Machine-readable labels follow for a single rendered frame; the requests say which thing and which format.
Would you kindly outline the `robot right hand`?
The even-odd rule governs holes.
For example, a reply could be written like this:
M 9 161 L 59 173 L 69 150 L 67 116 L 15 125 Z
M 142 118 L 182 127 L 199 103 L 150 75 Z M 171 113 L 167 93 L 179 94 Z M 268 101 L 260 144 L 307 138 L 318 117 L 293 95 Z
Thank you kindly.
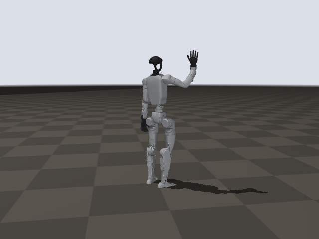
M 196 57 L 196 51 L 195 51 L 195 55 L 194 55 L 194 50 L 193 50 L 193 53 L 191 54 L 191 51 L 190 51 L 190 58 L 189 58 L 189 55 L 187 55 L 189 61 L 190 61 L 190 69 L 191 67 L 196 67 L 197 68 L 197 61 L 198 61 L 198 52 L 197 52 L 197 57 Z

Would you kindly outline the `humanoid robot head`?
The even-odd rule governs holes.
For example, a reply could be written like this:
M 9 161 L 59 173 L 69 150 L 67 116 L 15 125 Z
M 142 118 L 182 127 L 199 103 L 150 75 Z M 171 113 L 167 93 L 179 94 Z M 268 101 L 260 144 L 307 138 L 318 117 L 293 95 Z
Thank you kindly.
M 160 57 L 157 57 L 157 56 L 153 56 L 149 59 L 149 63 L 150 64 L 153 64 L 155 70 L 153 70 L 153 73 L 151 74 L 151 76 L 156 76 L 156 75 L 159 75 L 159 72 L 161 71 L 162 69 L 162 59 Z M 156 65 L 157 64 L 160 64 L 160 69 L 157 69 L 156 68 Z

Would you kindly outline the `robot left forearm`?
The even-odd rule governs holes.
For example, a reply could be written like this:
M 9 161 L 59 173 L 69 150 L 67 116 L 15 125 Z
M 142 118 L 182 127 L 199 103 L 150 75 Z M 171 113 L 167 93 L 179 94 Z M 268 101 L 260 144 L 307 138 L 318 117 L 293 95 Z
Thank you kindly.
M 148 113 L 148 103 L 142 100 L 142 114 L 144 119 L 147 118 L 147 113 Z

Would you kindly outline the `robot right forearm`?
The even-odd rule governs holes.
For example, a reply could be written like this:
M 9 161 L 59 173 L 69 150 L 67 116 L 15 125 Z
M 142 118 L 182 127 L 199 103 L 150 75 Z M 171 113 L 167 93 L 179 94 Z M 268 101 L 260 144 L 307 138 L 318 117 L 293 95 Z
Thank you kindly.
M 193 82 L 193 78 L 195 77 L 195 75 L 196 75 L 196 67 L 191 67 L 189 76 L 184 81 L 184 84 L 188 86 L 191 82 Z

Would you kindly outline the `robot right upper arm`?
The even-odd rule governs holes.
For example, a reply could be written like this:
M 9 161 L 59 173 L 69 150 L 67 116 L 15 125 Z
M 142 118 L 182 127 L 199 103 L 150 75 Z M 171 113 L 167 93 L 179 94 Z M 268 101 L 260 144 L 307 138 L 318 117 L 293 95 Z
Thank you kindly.
M 183 88 L 188 88 L 189 87 L 189 85 L 186 86 L 184 84 L 184 81 L 182 82 L 180 79 L 177 79 L 177 78 L 173 77 L 170 74 L 163 75 L 161 79 L 163 80 L 163 82 L 165 84 L 174 84 L 176 86 L 180 86 L 180 87 L 183 87 Z

